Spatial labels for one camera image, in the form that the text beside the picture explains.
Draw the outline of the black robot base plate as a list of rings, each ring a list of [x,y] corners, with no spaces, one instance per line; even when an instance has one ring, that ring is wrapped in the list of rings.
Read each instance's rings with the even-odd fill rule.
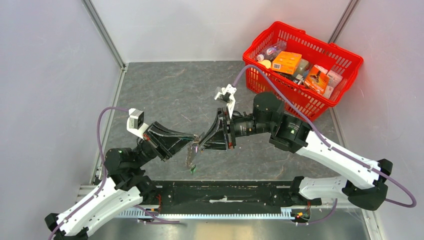
[[[162,214],[264,214],[280,208],[321,206],[308,200],[300,181],[280,180],[155,180],[155,189],[141,202]]]

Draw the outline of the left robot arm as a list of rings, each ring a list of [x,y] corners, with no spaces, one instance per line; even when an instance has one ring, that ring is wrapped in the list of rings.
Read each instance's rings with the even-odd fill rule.
[[[169,160],[189,144],[199,141],[192,133],[170,130],[158,122],[127,121],[137,136],[135,148],[111,148],[103,155],[104,178],[90,193],[62,213],[45,217],[50,240],[86,240],[119,213],[133,206],[152,204],[157,188],[141,169],[149,161]]]

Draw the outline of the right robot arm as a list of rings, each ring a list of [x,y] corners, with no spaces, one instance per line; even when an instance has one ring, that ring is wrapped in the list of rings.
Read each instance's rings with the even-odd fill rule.
[[[375,211],[388,193],[387,176],[393,164],[387,159],[367,160],[318,136],[311,125],[284,112],[285,103],[271,92],[253,99],[252,113],[231,115],[219,108],[207,133],[200,138],[200,150],[226,151],[240,137],[268,133],[269,142],[282,151],[312,159],[338,173],[337,177],[296,177],[288,191],[289,200],[300,205],[321,198],[348,200],[356,207]]]

